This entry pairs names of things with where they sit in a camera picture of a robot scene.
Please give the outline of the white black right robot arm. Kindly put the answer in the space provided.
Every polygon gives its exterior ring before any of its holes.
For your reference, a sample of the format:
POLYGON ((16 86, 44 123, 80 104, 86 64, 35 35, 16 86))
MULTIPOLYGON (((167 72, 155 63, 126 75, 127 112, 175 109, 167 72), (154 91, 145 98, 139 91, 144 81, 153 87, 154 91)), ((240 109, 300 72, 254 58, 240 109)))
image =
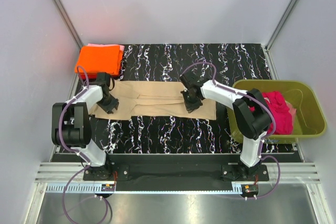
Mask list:
POLYGON ((181 94, 188 113, 199 109, 205 99, 220 103, 234 113, 237 127, 243 135, 243 149, 238 164, 224 169, 224 178, 237 180, 256 176, 264 138, 274 121, 262 93, 257 89, 234 89, 214 79, 201 79, 191 72, 182 74, 180 81, 184 86, 181 94))

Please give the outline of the beige t shirt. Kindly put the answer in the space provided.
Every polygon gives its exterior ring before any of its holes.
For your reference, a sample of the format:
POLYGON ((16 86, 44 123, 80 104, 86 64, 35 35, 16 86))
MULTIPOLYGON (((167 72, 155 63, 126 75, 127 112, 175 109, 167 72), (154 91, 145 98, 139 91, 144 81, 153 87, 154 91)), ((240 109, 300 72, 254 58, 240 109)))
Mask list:
POLYGON ((133 116, 175 116, 190 119, 216 119, 216 102, 205 99, 202 105, 189 113, 181 94, 180 82, 116 81, 110 94, 119 100, 119 106, 108 114, 94 105, 90 114, 99 119, 129 120, 133 116))

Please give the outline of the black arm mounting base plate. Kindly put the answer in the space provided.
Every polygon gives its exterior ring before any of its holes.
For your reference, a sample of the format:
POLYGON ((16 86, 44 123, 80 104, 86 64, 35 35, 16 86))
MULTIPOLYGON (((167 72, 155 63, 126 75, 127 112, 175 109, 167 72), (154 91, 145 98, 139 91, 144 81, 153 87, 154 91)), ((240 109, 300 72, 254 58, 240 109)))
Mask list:
POLYGON ((223 171, 238 164, 238 154, 111 154, 109 170, 91 168, 86 181, 112 181, 117 191, 178 193, 182 191, 224 191, 232 183, 269 181, 265 165, 260 164, 251 179, 228 180, 223 171))

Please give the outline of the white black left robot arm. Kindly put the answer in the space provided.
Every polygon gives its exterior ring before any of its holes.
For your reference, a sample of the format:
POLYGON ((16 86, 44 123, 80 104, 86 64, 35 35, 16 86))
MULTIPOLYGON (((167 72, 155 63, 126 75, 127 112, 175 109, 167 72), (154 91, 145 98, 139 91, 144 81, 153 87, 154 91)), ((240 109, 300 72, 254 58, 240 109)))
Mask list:
POLYGON ((99 72, 95 81, 86 83, 72 99, 52 106, 53 144, 74 152, 90 167, 107 164, 106 153, 91 140, 89 112, 95 105, 107 114, 118 109, 119 100, 110 94, 110 86, 114 86, 111 75, 99 72))

